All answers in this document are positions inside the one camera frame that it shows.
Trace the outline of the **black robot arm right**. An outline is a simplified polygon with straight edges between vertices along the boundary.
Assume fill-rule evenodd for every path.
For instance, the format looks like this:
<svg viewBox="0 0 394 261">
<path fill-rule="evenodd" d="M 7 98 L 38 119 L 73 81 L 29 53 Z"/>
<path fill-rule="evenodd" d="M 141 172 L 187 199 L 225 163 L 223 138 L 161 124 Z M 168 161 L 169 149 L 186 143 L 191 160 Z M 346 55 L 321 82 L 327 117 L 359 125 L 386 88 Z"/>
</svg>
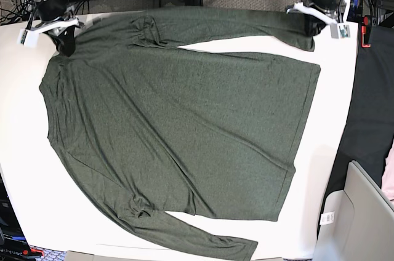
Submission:
<svg viewBox="0 0 394 261">
<path fill-rule="evenodd" d="M 27 26 L 20 30 L 18 43 L 35 47 L 40 34 L 48 35 L 58 53 L 71 56 L 75 51 L 74 31 L 81 26 L 71 6 L 64 0 L 33 0 Z"/>
</svg>

